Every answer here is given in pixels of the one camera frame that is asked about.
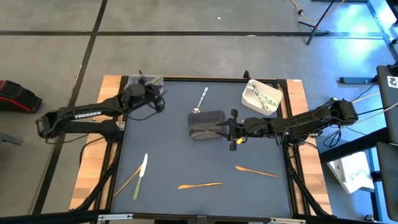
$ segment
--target concrete floor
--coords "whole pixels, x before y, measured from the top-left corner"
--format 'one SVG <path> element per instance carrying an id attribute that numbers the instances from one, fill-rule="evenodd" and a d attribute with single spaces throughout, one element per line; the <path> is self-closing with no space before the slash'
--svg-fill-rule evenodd
<path id="1" fill-rule="evenodd" d="M 391 26 L 394 16 L 384 0 L 371 2 L 386 32 L 397 37 Z M 311 0 L 297 3 L 312 18 L 328 5 Z M 0 30 L 92 30 L 100 5 L 101 0 L 2 0 Z M 299 20 L 289 0 L 113 0 L 100 30 L 308 31 L 297 24 Z M 321 26 L 333 32 L 379 32 L 363 3 L 344 3 Z M 308 105 L 315 108 L 331 97 L 352 100 L 368 88 L 340 85 L 339 77 L 372 77 L 378 65 L 394 63 L 383 40 L 316 38 L 310 46 L 305 41 L 304 37 L 97 37 L 76 104 L 96 101 L 103 75 L 128 75 L 141 69 L 150 74 L 241 77 L 249 70 L 253 78 L 302 79 Z M 44 102 L 37 114 L 0 112 L 0 131 L 24 140 L 21 146 L 0 144 L 0 216 L 29 213 L 52 148 L 38 137 L 34 120 L 67 104 L 87 43 L 88 37 L 0 36 L 1 79 L 20 83 Z M 380 106 L 379 96 L 356 105 L 359 112 Z M 352 128 L 370 133 L 383 126 L 384 117 L 378 116 Z M 344 140 L 358 137 L 343 131 Z M 68 210 L 84 142 L 63 146 L 44 212 Z M 335 215 L 362 219 L 372 213 L 364 206 L 370 203 L 369 194 L 347 197 L 327 169 L 325 177 Z"/>

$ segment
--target knife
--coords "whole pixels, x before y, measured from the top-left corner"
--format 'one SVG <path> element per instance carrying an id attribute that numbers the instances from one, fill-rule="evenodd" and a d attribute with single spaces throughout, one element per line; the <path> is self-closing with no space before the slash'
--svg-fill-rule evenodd
<path id="1" fill-rule="evenodd" d="M 147 167 L 147 162 L 148 162 L 148 153 L 145 153 L 144 162 L 142 162 L 142 165 L 141 165 L 141 171 L 139 173 L 137 186 L 136 186 L 136 189 L 134 191 L 134 195 L 132 196 L 132 199 L 134 199 L 134 200 L 137 200 L 137 198 L 138 198 L 139 187 L 141 185 L 141 178 L 145 174 L 145 168 Z"/>

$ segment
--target white basket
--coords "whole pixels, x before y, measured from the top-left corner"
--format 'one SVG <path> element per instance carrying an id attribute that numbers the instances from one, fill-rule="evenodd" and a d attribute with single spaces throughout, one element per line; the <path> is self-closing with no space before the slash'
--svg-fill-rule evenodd
<path id="1" fill-rule="evenodd" d="M 259 100 L 259 98 L 256 96 L 256 94 L 248 87 L 246 86 L 246 88 L 243 91 L 242 94 L 242 104 L 244 106 L 247 106 L 250 109 L 253 109 L 259 113 L 262 113 L 266 116 L 271 115 L 273 112 L 277 111 L 280 100 L 282 99 L 282 92 L 270 87 L 269 85 L 263 84 L 257 80 L 250 80 L 250 82 L 252 82 L 255 86 L 256 89 L 266 95 L 268 98 L 274 100 L 276 102 L 275 106 L 272 106 L 271 104 L 268 105 L 270 111 L 264 110 L 262 109 L 262 104 Z"/>

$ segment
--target orange utensil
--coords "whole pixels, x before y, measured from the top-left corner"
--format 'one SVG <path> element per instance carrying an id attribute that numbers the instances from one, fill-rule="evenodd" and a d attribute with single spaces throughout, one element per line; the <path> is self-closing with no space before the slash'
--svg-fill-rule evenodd
<path id="1" fill-rule="evenodd" d="M 266 172 L 251 170 L 251 169 L 247 169 L 247 168 L 240 167 L 240 166 L 235 166 L 235 168 L 237 168 L 240 171 L 249 171 L 249 172 L 255 172 L 257 174 L 267 175 L 267 176 L 270 176 L 270 177 L 278 177 L 277 175 L 274 175 L 274 174 L 268 174 Z"/>
<path id="2" fill-rule="evenodd" d="M 116 197 L 118 193 L 120 193 L 120 191 L 123 190 L 123 188 L 132 180 L 132 178 L 138 174 L 138 172 L 141 171 L 141 166 L 138 167 L 138 170 L 130 177 L 130 179 L 128 179 L 126 181 L 126 183 L 123 184 L 123 186 L 113 195 L 113 197 Z"/>
<path id="3" fill-rule="evenodd" d="M 207 186 L 213 186 L 213 185 L 220 185 L 223 184 L 222 182 L 218 183 L 208 183 L 208 184 L 198 184 L 198 185 L 181 185 L 178 187 L 178 189 L 188 189 L 192 187 L 207 187 Z"/>

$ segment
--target tripod stand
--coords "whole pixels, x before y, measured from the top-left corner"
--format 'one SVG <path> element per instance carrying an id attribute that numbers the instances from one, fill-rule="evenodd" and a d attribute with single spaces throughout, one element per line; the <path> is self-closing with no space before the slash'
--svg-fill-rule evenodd
<path id="1" fill-rule="evenodd" d="M 307 43 L 306 43 L 307 45 L 310 45 L 310 42 L 311 42 L 311 40 L 312 40 L 312 37 L 314 37 L 315 33 L 318 33 L 317 36 L 319 36 L 319 35 L 328 35 L 328 34 L 330 34 L 330 31 L 324 30 L 324 29 L 320 29 L 318 26 L 319 26 L 319 24 L 321 23 L 322 19 L 325 17 L 325 15 L 328 13 L 329 9 L 331 8 L 331 5 L 332 5 L 335 1 L 336 1 L 336 0 L 332 0 L 332 2 L 330 3 L 330 5 L 328 6 L 328 8 L 327 8 L 326 11 L 323 13 L 323 15 L 321 16 L 321 18 L 319 19 L 319 21 L 317 22 L 317 24 L 316 24 L 315 26 L 313 26 L 313 25 L 311 25 L 311 24 L 307 24 L 307 23 L 302 22 L 302 21 L 299 21 L 299 22 L 298 22 L 299 24 L 303 24 L 303 25 L 308 26 L 309 28 L 312 28 L 312 32 L 311 32 L 310 38 L 308 38 Z M 302 11 L 302 9 L 301 9 L 301 10 L 299 10 L 298 14 L 301 15 L 302 12 L 303 12 L 303 11 Z"/>

